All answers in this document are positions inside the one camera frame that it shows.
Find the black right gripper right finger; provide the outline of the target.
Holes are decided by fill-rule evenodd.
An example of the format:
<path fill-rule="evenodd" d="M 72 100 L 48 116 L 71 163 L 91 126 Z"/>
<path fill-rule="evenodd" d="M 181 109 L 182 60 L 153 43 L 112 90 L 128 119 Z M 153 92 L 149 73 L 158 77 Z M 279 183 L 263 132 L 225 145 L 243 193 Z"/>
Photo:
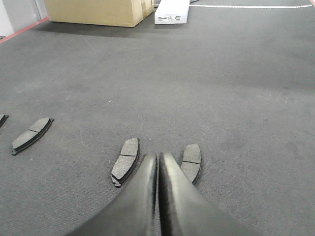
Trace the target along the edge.
<path fill-rule="evenodd" d="M 169 152 L 159 155 L 158 202 L 163 236 L 259 235 L 208 201 Z"/>

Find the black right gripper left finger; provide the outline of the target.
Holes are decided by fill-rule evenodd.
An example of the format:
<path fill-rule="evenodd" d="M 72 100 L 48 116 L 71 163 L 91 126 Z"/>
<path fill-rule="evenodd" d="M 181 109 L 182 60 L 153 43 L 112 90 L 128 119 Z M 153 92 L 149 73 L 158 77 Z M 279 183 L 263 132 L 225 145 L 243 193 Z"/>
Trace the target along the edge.
<path fill-rule="evenodd" d="M 129 184 L 69 236 L 153 236 L 157 155 L 148 153 Z"/>

